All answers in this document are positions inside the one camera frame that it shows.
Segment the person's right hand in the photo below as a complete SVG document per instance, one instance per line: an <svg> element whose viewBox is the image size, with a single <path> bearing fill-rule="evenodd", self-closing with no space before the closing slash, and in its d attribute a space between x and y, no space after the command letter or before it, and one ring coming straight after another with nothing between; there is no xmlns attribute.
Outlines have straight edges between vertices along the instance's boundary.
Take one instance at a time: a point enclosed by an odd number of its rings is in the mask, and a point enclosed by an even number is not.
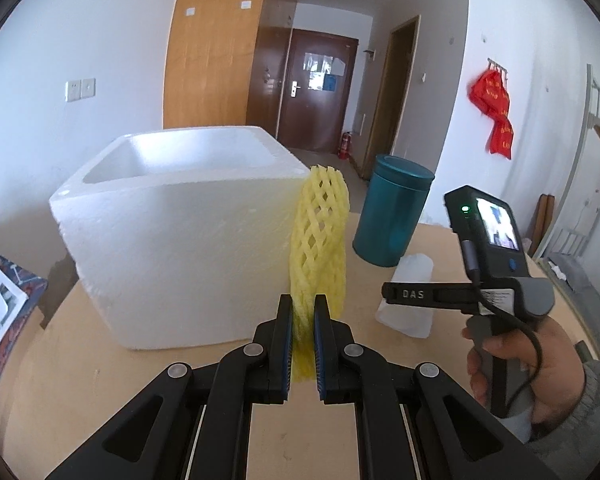
<svg viewBox="0 0 600 480"><path fill-rule="evenodd" d="M552 431L581 400L585 371L568 334L554 318L548 316L535 333L542 349L541 366L531 341L520 330L486 338L482 350L494 358L518 360L535 375L531 383L535 397L532 424Z"/></svg>

